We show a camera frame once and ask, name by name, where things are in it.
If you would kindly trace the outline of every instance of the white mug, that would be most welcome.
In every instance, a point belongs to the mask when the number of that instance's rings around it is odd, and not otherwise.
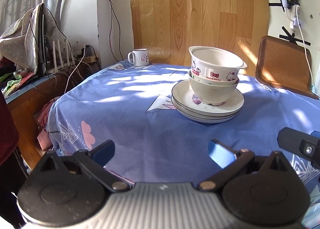
[[[128,54],[129,63],[134,64],[134,66],[146,66],[149,65],[149,49],[135,49]]]

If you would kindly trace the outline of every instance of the hello kitty bowl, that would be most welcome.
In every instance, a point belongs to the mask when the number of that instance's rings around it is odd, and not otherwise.
[[[189,76],[190,85],[196,96],[204,103],[211,104],[212,106],[218,106],[224,103],[230,98],[239,84],[239,79],[234,85],[221,86],[212,85],[203,82]]]
[[[230,85],[234,85],[237,82],[239,82],[239,78],[237,78],[233,81],[215,81],[212,79],[198,76],[198,75],[194,74],[191,70],[189,71],[189,76],[191,76],[193,79],[196,79],[199,82],[204,82],[204,83],[212,84],[212,85],[230,86]]]
[[[214,81],[234,81],[247,64],[235,54],[215,47],[191,46],[191,71]]]

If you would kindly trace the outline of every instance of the metal bowl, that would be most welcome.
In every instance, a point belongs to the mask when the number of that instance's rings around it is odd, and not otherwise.
[[[13,76],[15,77],[15,79],[20,80],[23,77],[25,77],[28,73],[29,73],[29,68],[23,68],[13,72]]]

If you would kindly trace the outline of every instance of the chair backrest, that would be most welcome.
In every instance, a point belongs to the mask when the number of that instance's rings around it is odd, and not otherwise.
[[[268,0],[131,0],[131,10],[134,47],[153,42],[152,62],[191,66],[190,46],[212,46],[240,56],[254,76]]]
[[[311,66],[311,54],[307,49]],[[256,70],[257,79],[271,87],[283,88],[311,98],[311,74],[304,48],[288,41],[265,36],[261,39]]]

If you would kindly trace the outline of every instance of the stack of dishes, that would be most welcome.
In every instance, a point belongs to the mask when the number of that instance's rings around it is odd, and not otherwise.
[[[185,117],[201,123],[221,123],[235,117],[244,104],[236,89],[245,62],[235,54],[213,47],[190,47],[189,80],[172,89],[172,103]]]

